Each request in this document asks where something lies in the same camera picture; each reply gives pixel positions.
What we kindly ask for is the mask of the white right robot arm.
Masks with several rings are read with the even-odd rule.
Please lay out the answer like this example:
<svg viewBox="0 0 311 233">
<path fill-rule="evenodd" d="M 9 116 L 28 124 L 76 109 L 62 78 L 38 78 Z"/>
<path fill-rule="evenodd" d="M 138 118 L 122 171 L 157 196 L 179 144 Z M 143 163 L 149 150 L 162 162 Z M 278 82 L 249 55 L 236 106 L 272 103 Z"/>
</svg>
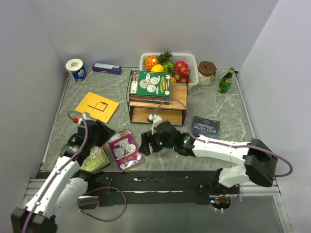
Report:
<svg viewBox="0 0 311 233">
<path fill-rule="evenodd" d="M 271 187 L 275 177 L 277 157 L 259 139 L 249 142 L 234 142 L 213 139 L 191 133 L 182 133 L 165 121 L 141 134 L 139 151 L 148 156 L 163 148 L 174 150 L 183 156 L 214 158 L 231 162 L 231 168 L 221 168 L 213 180 L 213 190 L 224 193 L 234 185 L 253 182 L 262 187 Z"/>
</svg>

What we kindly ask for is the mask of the Little Women floral book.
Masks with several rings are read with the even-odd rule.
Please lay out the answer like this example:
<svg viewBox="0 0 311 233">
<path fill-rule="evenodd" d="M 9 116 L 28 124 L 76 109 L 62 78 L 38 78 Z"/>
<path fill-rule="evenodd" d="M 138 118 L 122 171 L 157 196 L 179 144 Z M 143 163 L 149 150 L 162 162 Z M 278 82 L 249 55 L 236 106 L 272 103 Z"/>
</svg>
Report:
<svg viewBox="0 0 311 233">
<path fill-rule="evenodd" d="M 147 100 L 147 99 L 130 99 L 131 102 L 143 102 L 143 103 L 154 103 L 154 104 L 170 104 L 170 100 Z"/>
</svg>

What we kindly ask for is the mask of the red 13-Storey Treehouse book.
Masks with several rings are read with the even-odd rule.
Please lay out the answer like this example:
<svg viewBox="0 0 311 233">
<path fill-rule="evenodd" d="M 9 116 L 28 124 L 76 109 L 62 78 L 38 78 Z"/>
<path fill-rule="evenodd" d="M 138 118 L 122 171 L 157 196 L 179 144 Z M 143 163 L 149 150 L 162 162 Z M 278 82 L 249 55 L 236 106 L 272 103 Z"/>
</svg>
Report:
<svg viewBox="0 0 311 233">
<path fill-rule="evenodd" d="M 154 97 L 144 97 L 144 96 L 130 96 L 129 99 L 170 100 L 169 98 L 154 98 Z"/>
</svg>

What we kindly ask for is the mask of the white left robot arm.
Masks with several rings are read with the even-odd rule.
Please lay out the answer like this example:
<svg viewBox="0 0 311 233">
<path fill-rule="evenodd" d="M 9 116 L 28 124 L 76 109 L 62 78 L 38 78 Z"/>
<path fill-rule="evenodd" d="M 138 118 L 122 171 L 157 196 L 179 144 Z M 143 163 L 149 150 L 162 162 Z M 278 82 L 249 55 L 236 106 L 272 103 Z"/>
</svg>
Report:
<svg viewBox="0 0 311 233">
<path fill-rule="evenodd" d="M 15 208 L 11 222 L 15 233 L 55 233 L 61 213 L 82 194 L 95 192 L 92 173 L 82 170 L 94 146 L 101 147 L 115 134 L 99 120 L 79 121 L 77 133 L 61 148 L 59 157 L 39 191 L 23 207 Z"/>
</svg>

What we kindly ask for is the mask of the purple back-cover Treehouse book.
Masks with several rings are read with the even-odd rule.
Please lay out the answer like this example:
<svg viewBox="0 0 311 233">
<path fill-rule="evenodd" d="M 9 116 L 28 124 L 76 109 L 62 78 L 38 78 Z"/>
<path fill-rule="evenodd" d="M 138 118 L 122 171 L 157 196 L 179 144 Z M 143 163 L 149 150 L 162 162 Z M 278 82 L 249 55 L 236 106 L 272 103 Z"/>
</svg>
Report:
<svg viewBox="0 0 311 233">
<path fill-rule="evenodd" d="M 108 139 L 108 145 L 120 172 L 143 163 L 143 155 L 128 128 L 115 133 Z"/>
</svg>

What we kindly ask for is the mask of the green back-cover Treehouse book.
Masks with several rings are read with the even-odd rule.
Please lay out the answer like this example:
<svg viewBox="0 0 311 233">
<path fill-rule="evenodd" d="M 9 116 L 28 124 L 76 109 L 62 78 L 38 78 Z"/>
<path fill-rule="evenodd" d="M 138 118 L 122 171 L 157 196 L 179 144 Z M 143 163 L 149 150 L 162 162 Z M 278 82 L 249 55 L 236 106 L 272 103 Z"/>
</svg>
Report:
<svg viewBox="0 0 311 233">
<path fill-rule="evenodd" d="M 129 79 L 130 97 L 171 98 L 172 75 L 169 73 L 133 70 Z"/>
</svg>

